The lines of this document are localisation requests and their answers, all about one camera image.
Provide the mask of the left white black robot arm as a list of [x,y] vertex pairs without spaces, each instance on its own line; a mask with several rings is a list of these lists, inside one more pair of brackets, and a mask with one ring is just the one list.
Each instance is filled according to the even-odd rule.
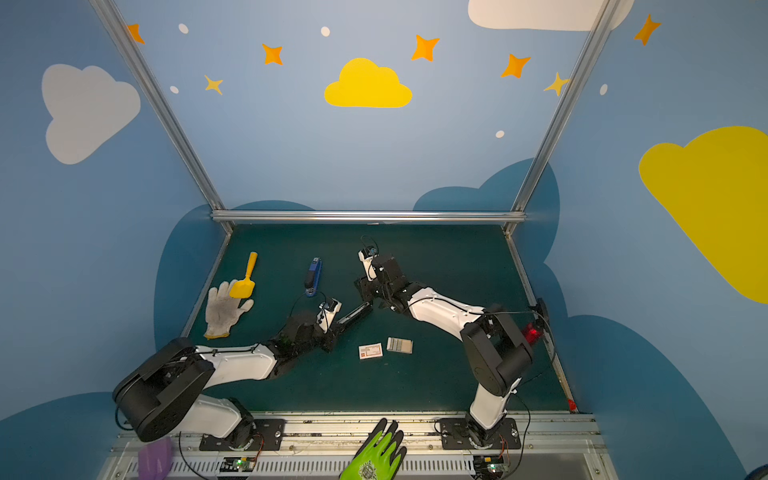
[[248,347],[214,348],[176,338],[123,379],[112,398],[143,442],[193,433],[244,450],[257,436],[251,413],[235,398],[213,398],[204,391],[275,379],[315,348],[332,351],[342,330],[332,318],[301,314],[289,318],[267,342]]

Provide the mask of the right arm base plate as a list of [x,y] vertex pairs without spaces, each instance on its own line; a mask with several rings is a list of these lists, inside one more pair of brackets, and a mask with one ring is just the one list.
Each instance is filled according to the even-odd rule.
[[522,432],[512,418],[504,418],[490,434],[482,434],[469,426],[466,418],[444,417],[435,422],[444,450],[520,450]]

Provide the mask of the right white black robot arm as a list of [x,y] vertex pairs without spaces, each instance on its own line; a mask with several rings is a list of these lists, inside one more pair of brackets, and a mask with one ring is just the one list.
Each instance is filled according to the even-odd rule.
[[534,346],[544,334],[537,318],[521,328],[513,313],[500,306],[483,308],[461,303],[417,282],[385,282],[362,277],[355,281],[365,301],[382,300],[386,308],[433,325],[462,342],[478,382],[466,416],[479,442],[496,433],[507,415],[507,403],[534,363]]

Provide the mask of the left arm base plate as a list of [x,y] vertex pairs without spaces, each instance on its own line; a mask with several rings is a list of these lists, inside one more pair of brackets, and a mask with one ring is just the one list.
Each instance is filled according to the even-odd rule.
[[200,441],[199,450],[205,452],[278,451],[285,424],[283,419],[242,420],[224,438],[205,434]]

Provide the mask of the red white staple box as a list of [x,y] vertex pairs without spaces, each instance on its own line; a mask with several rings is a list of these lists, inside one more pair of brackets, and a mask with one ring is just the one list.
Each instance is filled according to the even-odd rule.
[[358,347],[358,353],[360,360],[381,358],[383,356],[383,347],[381,343],[361,345]]

